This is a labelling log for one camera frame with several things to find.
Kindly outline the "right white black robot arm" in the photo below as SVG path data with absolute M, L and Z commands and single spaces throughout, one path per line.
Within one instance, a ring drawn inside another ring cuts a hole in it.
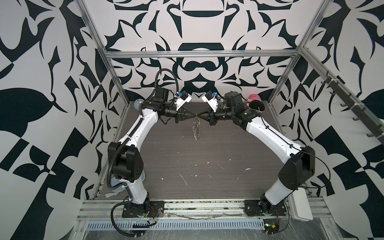
M 262 141 L 284 164 L 278 179 L 261 196 L 260 209 L 263 213 L 279 205 L 315 174 L 315 150 L 296 144 L 269 125 L 261 115 L 265 105 L 258 95 L 250 96 L 244 103 L 241 94 L 226 93 L 223 108 L 219 107 L 217 93 L 208 92 L 202 96 L 202 100 L 210 108 L 199 113 L 200 118 L 211 126 L 220 120 L 232 120 L 235 125 Z

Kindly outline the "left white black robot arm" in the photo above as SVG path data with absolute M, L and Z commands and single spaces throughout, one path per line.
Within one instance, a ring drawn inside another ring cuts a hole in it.
M 174 95 L 168 102 L 169 90 L 157 88 L 154 96 L 141 101 L 139 116 L 130 130 L 118 141 L 108 146 L 108 170 L 106 185 L 110 190 L 127 190 L 134 206 L 148 208 L 149 193 L 145 189 L 141 175 L 144 162 L 140 154 L 142 144 L 151 128 L 164 116 L 174 118 L 176 122 L 187 118 L 183 105 L 192 100 L 192 96 L 183 91 Z

